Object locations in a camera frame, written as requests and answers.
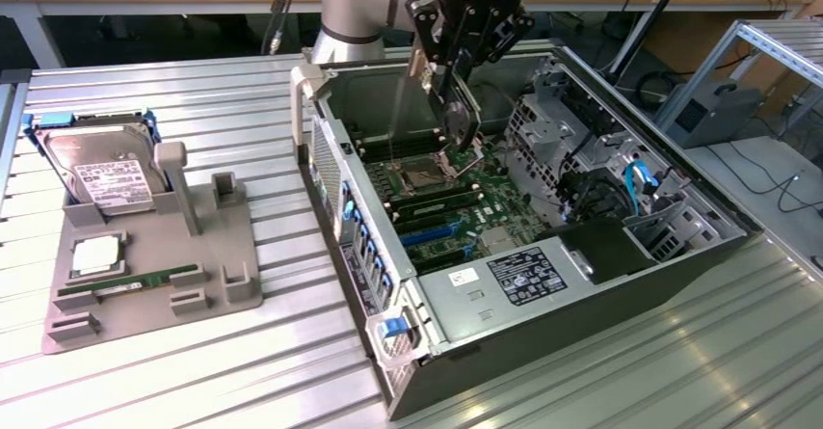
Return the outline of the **open black PC case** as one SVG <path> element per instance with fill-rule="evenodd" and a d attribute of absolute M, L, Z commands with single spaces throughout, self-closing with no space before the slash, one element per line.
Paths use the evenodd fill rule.
<path fill-rule="evenodd" d="M 620 182 L 634 214 L 620 220 L 657 264 L 593 284 L 594 292 L 569 306 L 460 345 L 445 341 L 425 307 L 418 278 L 430 273 L 418 275 L 412 267 L 358 154 L 368 142 L 397 144 L 432 133 L 449 142 L 425 92 L 406 79 L 400 61 L 304 63 L 292 71 L 293 116 L 309 121 L 296 135 L 301 175 L 390 421 L 661 305 L 758 233 L 682 150 L 562 46 L 542 44 L 517 51 L 465 82 L 481 107 L 476 136 L 488 142 L 500 139 L 504 147 L 509 144 L 506 125 L 518 98 L 532 92 L 534 70 L 553 55 L 584 66 L 640 119 L 636 136 L 648 147 L 660 183 L 641 185 L 625 171 Z M 532 196 L 533 208 L 546 214 L 549 228 L 574 224 L 564 220 L 556 188 L 528 179 L 505 153 L 504 163 L 517 188 Z M 409 331 L 381 338 L 377 323 L 392 317 L 406 319 Z"/>

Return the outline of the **black plastic air duct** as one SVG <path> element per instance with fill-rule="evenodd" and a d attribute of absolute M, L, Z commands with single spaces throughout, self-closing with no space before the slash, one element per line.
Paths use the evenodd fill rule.
<path fill-rule="evenodd" d="M 593 284 L 634 274 L 657 264 L 620 219 L 604 217 L 548 228 L 534 236 L 533 241 L 554 236 L 566 250 L 582 256 L 590 267 L 589 280 Z"/>

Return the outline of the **grey plastic parts rack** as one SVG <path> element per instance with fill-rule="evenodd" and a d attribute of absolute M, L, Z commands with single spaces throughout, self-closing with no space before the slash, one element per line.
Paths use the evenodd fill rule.
<path fill-rule="evenodd" d="M 180 142 L 156 145 L 154 158 L 170 189 L 152 196 L 149 210 L 106 217 L 93 204 L 62 208 L 41 339 L 45 355 L 244 311 L 262 302 L 244 184 L 232 173 L 189 184 Z M 76 244 L 106 235 L 120 239 L 118 263 L 105 272 L 77 276 Z M 62 287 L 188 264 L 196 264 L 196 270 L 172 275 L 158 287 L 133 283 L 56 296 Z"/>

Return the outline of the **silver CPU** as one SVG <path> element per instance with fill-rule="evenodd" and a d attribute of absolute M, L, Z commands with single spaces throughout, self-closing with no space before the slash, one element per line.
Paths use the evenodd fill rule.
<path fill-rule="evenodd" d="M 80 241 L 73 250 L 72 272 L 86 276 L 105 272 L 118 263 L 120 239 L 113 235 Z"/>

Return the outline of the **RAM stick with white label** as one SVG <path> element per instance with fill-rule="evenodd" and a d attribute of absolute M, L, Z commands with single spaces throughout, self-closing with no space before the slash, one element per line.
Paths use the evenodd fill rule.
<path fill-rule="evenodd" d="M 450 212 L 480 202 L 478 190 L 456 192 L 446 190 L 444 193 L 432 193 L 425 196 L 408 198 L 392 204 L 388 215 L 393 222 L 414 220 L 440 212 Z"/>

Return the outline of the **black tripod pole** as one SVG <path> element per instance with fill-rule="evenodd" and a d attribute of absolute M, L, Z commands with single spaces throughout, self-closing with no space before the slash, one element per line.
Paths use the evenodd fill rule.
<path fill-rule="evenodd" d="M 669 1 L 670 0 L 658 0 L 654 8 L 649 12 L 641 14 L 640 19 L 637 20 L 637 23 L 628 34 L 624 45 L 616 55 L 614 62 L 608 70 L 608 79 L 613 83 L 616 83 L 622 77 L 630 60 L 633 59 L 637 50 L 642 44 L 642 41 L 646 37 L 646 34 L 650 30 L 650 27 L 654 24 L 657 18 L 660 17 Z"/>

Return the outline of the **black graphics card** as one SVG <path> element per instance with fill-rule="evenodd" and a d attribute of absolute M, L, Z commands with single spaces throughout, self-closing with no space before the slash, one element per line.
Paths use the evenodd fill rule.
<path fill-rule="evenodd" d="M 458 152 L 468 149 L 481 125 L 481 107 L 452 62 L 437 65 L 420 45 L 410 51 L 408 76 L 425 92 L 434 118 Z"/>

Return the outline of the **aluminium profile frame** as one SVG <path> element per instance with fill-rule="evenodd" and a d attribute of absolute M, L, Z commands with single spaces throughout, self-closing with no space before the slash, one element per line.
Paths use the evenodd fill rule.
<path fill-rule="evenodd" d="M 654 124 L 661 131 L 673 125 L 697 86 L 733 49 L 736 40 L 746 41 L 760 54 L 768 55 L 823 91 L 823 20 L 810 18 L 736 20 L 709 51 L 685 87 L 658 110 Z"/>

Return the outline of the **green motherboard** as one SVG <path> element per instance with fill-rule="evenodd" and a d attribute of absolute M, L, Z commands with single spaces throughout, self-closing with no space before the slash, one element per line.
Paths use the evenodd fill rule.
<path fill-rule="evenodd" d="M 410 260 L 420 260 L 464 247 L 473 249 L 470 260 L 498 254 L 533 242 L 534 236 L 549 228 L 548 216 L 532 206 L 532 196 L 522 192 L 509 177 L 504 163 L 504 142 L 494 138 L 482 141 L 482 160 L 460 177 L 446 177 L 446 183 L 422 189 L 409 190 L 400 177 L 404 163 L 433 161 L 434 153 L 450 145 L 445 136 L 432 133 L 416 136 L 392 144 L 389 141 L 368 142 L 358 148 L 368 178 L 374 187 L 386 215 L 392 204 L 408 198 L 444 193 L 446 190 L 464 192 L 478 190 L 480 202 L 470 207 L 440 212 L 430 216 L 393 222 L 390 225 L 398 238 L 429 228 L 458 222 L 456 233 L 446 238 L 404 247 Z"/>

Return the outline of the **CPU socket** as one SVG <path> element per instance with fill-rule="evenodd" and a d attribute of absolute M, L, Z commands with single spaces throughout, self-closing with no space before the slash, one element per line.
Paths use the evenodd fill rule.
<path fill-rule="evenodd" d="M 404 163 L 400 167 L 400 177 L 409 190 L 446 183 L 446 176 L 437 163 L 429 160 Z"/>

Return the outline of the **grey metal disk bay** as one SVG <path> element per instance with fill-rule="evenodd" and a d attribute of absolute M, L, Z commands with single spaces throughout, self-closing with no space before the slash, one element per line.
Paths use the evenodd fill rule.
<path fill-rule="evenodd" d="M 548 56 L 530 88 L 508 121 L 505 146 L 505 159 L 525 177 L 553 190 L 568 174 L 604 168 L 617 180 L 630 171 L 636 183 L 657 185 L 636 136 L 640 119 L 586 68 Z"/>

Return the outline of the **blue expansion slot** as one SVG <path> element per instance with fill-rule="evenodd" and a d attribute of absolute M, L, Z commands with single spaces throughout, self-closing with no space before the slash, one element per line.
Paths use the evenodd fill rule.
<path fill-rule="evenodd" d="M 406 234 L 400 238 L 404 247 L 428 243 L 430 241 L 450 237 L 458 230 L 460 223 L 453 222 L 441 227 L 429 228 L 414 234 Z"/>

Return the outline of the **grey power supply unit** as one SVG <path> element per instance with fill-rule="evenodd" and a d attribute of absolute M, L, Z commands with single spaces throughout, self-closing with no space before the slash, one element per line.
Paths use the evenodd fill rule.
<path fill-rule="evenodd" d="M 556 237 L 418 278 L 445 341 L 498 333 L 594 292 L 588 261 Z"/>

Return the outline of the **metal socket cover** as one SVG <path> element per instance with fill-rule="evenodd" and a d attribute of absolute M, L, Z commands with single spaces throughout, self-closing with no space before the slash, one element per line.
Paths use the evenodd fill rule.
<path fill-rule="evenodd" d="M 457 178 L 465 174 L 482 160 L 482 141 L 478 137 L 462 151 L 456 146 L 446 145 L 434 153 L 436 163 L 441 172 L 449 178 Z"/>

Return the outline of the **grey box device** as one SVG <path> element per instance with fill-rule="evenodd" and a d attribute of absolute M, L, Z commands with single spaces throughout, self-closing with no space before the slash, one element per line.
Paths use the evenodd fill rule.
<path fill-rule="evenodd" d="M 732 79 L 702 82 L 666 134 L 682 149 L 724 143 L 756 114 L 762 101 L 756 88 L 741 87 Z"/>

